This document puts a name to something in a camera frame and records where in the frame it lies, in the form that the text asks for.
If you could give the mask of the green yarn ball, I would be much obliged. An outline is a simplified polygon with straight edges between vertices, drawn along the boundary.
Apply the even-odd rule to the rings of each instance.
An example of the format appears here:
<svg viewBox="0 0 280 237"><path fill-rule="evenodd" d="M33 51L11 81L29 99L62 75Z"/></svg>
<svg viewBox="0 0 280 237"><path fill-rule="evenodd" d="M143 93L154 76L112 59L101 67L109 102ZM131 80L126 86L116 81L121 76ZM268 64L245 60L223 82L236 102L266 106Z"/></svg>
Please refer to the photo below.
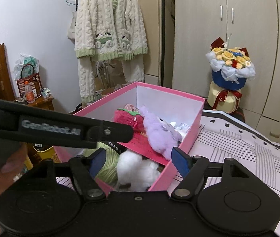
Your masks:
<svg viewBox="0 0 280 237"><path fill-rule="evenodd" d="M120 145L119 143L112 142L98 142L96 148L94 149L84 149L83 155L85 157L89 157L92 155L97 149L104 148L106 151L106 161L96 175L96 177L103 182L113 186L117 183L117 171L116 167L118 164L118 160L120 154L127 150L126 147Z"/></svg>

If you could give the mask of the blue wet wipes pack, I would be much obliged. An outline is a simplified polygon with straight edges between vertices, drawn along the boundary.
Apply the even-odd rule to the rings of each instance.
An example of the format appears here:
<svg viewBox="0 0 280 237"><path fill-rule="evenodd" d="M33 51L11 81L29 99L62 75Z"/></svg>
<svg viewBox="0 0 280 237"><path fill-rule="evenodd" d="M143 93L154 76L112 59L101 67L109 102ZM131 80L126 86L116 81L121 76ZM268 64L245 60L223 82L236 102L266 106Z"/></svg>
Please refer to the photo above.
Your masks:
<svg viewBox="0 0 280 237"><path fill-rule="evenodd" d="M170 124L174 127L175 131L181 134L183 139L186 137L191 128L191 126L186 123L181 123L178 125L175 121L172 121Z"/></svg>

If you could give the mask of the purple plush toy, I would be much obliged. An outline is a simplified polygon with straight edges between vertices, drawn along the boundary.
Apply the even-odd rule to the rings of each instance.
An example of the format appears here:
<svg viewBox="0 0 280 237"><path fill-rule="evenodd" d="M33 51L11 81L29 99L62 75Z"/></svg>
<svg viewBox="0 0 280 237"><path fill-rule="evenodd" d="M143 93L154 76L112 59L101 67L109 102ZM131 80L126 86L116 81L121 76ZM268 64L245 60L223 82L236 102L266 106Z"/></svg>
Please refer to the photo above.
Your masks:
<svg viewBox="0 0 280 237"><path fill-rule="evenodd" d="M144 118L144 129L150 146L170 161L172 149L182 142L181 134L175 131L171 124L150 112L146 106L140 107L139 113Z"/></svg>

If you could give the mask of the white plush cat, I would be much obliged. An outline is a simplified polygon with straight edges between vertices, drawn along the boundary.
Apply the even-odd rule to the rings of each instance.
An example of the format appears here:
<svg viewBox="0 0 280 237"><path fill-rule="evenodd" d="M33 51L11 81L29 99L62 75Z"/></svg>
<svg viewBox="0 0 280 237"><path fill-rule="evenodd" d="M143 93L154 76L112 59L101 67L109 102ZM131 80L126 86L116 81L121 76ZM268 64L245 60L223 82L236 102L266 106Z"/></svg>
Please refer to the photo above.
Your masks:
<svg viewBox="0 0 280 237"><path fill-rule="evenodd" d="M146 192L160 177L159 164L127 149L120 154L116 171L118 189Z"/></svg>

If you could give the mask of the pink cardboard box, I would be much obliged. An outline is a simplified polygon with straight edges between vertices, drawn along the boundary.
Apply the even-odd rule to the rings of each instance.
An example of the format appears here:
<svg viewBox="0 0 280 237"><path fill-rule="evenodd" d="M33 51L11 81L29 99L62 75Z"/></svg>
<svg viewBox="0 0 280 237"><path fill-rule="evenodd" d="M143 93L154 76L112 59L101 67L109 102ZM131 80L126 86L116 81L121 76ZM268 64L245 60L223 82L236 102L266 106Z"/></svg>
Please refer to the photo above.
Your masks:
<svg viewBox="0 0 280 237"><path fill-rule="evenodd" d="M97 176L102 190L167 190L177 174L171 161L172 148L190 151L197 138L204 101L192 94L137 82L77 112L80 119L112 122L122 114L135 130L133 139L122 144L126 151L108 156L114 176Z"/></svg>

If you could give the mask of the red envelope card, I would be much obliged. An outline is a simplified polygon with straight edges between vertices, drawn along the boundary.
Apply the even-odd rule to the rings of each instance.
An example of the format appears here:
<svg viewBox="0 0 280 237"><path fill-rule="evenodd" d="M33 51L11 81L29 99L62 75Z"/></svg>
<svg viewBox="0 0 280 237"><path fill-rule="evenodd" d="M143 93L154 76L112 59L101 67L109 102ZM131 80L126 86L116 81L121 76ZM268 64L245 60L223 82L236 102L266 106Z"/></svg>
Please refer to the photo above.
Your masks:
<svg viewBox="0 0 280 237"><path fill-rule="evenodd" d="M152 149L145 133L136 132L133 134L133 138L131 141L129 141L128 143L120 142L120 144L159 164L166 166L169 163L169 161L165 159L164 156Z"/></svg>

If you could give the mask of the red strawberry plush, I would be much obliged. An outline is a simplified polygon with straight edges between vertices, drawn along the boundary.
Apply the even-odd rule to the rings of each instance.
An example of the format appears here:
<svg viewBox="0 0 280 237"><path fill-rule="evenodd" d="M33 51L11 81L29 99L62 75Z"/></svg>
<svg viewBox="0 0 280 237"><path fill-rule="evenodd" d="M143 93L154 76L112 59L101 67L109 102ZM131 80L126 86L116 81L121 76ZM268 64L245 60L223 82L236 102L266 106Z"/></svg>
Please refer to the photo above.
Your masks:
<svg viewBox="0 0 280 237"><path fill-rule="evenodd" d="M136 132L144 132L144 118L135 111L117 109L114 113L114 122L129 125Z"/></svg>

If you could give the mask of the pink floral scrunchie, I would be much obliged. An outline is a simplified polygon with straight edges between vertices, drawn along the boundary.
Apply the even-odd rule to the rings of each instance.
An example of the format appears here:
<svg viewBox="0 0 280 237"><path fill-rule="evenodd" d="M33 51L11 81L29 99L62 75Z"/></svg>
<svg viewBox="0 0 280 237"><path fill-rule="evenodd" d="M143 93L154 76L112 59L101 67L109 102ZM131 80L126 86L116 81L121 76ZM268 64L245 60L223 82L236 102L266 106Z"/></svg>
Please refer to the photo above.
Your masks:
<svg viewBox="0 0 280 237"><path fill-rule="evenodd" d="M133 106L132 104L126 104L124 106L124 109L131 111L131 112L139 113L139 109L136 106Z"/></svg>

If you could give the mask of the orange drink bottle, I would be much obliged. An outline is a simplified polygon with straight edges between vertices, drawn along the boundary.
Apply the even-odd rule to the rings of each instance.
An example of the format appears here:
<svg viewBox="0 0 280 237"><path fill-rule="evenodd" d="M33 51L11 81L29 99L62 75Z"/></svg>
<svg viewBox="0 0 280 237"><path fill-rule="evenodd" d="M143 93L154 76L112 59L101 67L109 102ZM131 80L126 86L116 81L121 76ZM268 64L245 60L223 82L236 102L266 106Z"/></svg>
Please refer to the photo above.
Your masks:
<svg viewBox="0 0 280 237"><path fill-rule="evenodd" d="M33 89L32 87L29 85L28 81L24 82L25 84L25 97L27 99L28 103L34 103L35 102L35 97L33 94Z"/></svg>

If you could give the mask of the yellow bin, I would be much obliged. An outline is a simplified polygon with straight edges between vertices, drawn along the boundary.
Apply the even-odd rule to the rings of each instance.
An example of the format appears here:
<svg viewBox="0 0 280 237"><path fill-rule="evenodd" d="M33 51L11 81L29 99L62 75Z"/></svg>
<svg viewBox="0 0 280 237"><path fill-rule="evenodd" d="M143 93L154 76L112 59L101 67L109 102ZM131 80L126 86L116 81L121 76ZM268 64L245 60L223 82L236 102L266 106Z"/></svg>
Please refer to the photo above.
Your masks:
<svg viewBox="0 0 280 237"><path fill-rule="evenodd" d="M30 170L44 159L52 159L55 163L60 163L53 146L38 143L27 143L27 157L24 162L25 168Z"/></svg>

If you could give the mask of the wooden nightstand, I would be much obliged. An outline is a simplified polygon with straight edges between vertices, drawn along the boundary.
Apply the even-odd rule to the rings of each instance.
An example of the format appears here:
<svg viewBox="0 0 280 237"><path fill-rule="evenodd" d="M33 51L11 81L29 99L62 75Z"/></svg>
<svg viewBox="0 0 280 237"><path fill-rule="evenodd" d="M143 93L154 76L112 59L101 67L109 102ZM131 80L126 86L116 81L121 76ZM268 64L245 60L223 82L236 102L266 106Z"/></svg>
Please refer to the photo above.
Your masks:
<svg viewBox="0 0 280 237"><path fill-rule="evenodd" d="M46 110L52 110L54 111L54 105L53 105L53 96L49 95L48 97L44 98L42 95L37 97L33 103L29 103L26 98L18 98L14 100L15 103L29 105L36 108L46 109Z"/></svg>

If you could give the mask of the wooden bed headboard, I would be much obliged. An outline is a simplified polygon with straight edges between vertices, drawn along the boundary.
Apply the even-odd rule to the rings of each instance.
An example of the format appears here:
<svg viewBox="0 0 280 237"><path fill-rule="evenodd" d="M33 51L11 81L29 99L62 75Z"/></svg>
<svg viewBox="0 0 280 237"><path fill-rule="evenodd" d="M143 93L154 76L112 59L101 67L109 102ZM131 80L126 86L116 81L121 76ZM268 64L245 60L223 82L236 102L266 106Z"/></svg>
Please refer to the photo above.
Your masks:
<svg viewBox="0 0 280 237"><path fill-rule="evenodd" d="M13 101L15 99L10 74L7 66L5 45L0 44L0 99Z"/></svg>

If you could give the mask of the brown patterned basket bag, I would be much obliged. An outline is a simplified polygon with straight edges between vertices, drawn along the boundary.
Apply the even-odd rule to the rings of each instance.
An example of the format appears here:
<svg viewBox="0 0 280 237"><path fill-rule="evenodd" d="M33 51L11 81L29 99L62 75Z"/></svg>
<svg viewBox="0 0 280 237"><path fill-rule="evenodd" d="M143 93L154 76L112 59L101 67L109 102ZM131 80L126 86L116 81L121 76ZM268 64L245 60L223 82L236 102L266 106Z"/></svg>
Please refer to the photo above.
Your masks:
<svg viewBox="0 0 280 237"><path fill-rule="evenodd" d="M28 76L23 76L25 69L31 69L31 74ZM28 84L32 87L33 90L39 91L39 93L37 93L37 96L41 95L41 91L42 91L41 79L40 79L39 73L34 72L34 66L32 64L24 65L20 76L21 76L21 78L16 81L20 97L25 95L25 82L26 81L28 81Z"/></svg>

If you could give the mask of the flower bouquet blue wrap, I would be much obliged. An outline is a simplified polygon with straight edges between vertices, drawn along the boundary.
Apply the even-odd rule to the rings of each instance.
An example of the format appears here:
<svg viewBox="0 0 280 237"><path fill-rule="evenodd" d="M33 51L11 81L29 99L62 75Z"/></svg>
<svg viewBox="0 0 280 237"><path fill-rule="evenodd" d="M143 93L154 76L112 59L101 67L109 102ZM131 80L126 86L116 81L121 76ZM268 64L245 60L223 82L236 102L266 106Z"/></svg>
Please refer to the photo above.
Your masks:
<svg viewBox="0 0 280 237"><path fill-rule="evenodd" d="M206 54L210 64L212 82L210 83L208 104L213 110L221 105L235 105L239 107L241 89L247 80L256 75L255 65L249 57L246 48L230 47L230 38L226 40L218 37L210 45L210 52Z"/></svg>

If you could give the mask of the cream knitted cardigan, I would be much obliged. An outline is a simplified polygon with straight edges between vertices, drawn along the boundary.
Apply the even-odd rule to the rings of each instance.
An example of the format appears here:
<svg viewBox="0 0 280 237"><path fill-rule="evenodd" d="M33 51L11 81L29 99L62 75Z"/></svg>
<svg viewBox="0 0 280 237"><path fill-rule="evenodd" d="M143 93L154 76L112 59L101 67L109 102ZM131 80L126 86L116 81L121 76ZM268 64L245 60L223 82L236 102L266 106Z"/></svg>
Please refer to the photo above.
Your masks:
<svg viewBox="0 0 280 237"><path fill-rule="evenodd" d="M138 0L78 0L74 50L84 105L96 100L96 63L121 61L127 84L145 80L147 36Z"/></svg>

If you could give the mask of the beige wardrobe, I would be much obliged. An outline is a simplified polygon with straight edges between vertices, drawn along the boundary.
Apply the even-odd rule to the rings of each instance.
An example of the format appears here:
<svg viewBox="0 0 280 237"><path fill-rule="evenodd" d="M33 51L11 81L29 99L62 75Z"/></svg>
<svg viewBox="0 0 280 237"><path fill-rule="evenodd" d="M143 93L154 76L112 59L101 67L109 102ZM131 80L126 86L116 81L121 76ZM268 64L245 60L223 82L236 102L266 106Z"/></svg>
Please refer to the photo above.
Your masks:
<svg viewBox="0 0 280 237"><path fill-rule="evenodd" d="M241 91L246 122L280 144L280 0L175 0L172 87Z"/></svg>

